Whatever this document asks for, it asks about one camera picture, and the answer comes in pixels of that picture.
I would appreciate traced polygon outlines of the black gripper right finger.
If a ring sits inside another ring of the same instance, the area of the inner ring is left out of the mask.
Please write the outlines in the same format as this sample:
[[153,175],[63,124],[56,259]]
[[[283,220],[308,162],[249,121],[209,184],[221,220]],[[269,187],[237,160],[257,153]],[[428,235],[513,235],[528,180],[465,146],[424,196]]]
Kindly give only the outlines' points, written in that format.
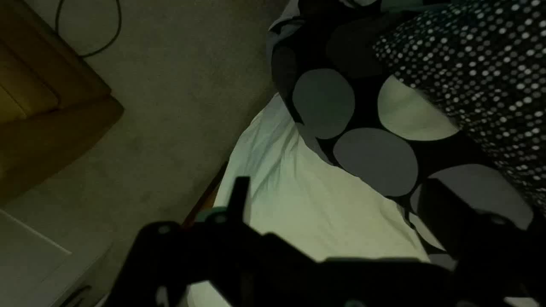
[[546,307],[546,226],[530,213],[518,228],[508,218],[476,211],[438,179],[426,179],[418,214],[455,260],[453,298],[474,307],[515,307],[513,300]]

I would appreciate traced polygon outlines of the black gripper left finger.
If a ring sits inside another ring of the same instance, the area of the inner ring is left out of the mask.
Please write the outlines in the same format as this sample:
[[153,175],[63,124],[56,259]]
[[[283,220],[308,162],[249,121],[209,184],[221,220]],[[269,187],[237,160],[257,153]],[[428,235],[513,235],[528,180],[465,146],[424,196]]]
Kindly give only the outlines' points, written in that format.
[[145,225],[105,307],[175,307],[191,284],[208,281],[230,307],[307,307],[319,301],[313,260],[244,221],[250,179],[237,177],[223,209],[203,221]]

